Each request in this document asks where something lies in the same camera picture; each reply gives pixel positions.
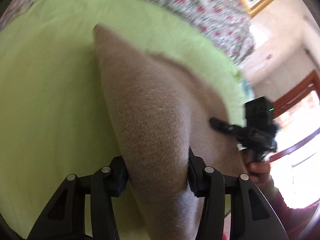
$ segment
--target beige knit sock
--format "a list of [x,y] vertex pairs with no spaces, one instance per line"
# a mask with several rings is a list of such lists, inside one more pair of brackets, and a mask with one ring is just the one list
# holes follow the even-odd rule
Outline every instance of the beige knit sock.
[[210,128],[227,121],[219,96],[182,65],[139,52],[94,28],[109,116],[152,240],[194,239],[202,199],[187,182],[188,148],[223,174],[245,171],[236,142]]

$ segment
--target bed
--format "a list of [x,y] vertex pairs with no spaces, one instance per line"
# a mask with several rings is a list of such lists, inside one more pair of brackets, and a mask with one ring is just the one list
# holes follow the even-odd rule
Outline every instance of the bed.
[[[145,0],[37,0],[0,32],[0,212],[23,237],[68,174],[120,154],[92,45],[97,23],[186,65],[243,124],[239,69],[172,12]],[[130,190],[113,205],[122,239],[148,239]]]

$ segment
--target floral blanket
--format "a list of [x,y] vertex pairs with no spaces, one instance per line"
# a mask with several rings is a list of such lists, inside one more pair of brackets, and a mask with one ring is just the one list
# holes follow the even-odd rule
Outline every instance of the floral blanket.
[[[13,0],[0,19],[0,30],[36,0]],[[254,39],[250,18],[238,0],[147,0],[158,3],[199,30],[236,65],[250,55]]]

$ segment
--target silver screw head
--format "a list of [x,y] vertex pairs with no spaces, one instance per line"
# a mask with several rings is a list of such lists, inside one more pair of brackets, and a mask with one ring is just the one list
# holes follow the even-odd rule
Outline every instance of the silver screw head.
[[213,173],[214,172],[214,168],[210,167],[210,166],[207,166],[204,168],[204,171],[207,172],[207,173]]
[[70,180],[70,181],[74,180],[75,178],[76,178],[75,174],[69,174],[67,176],[67,180]]
[[102,171],[103,173],[108,173],[108,172],[111,171],[111,168],[110,168],[109,166],[105,166],[105,167],[103,167],[103,168],[101,169],[101,171]]
[[241,178],[242,180],[248,180],[248,179],[249,179],[249,176],[248,176],[247,174],[241,174],[241,175],[240,175],[240,178]]

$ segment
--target pink flower pattern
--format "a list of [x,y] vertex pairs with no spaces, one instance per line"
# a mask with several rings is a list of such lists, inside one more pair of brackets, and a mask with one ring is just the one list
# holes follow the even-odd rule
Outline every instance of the pink flower pattern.
[[219,47],[236,65],[252,53],[250,18],[238,0],[147,0],[174,12]]

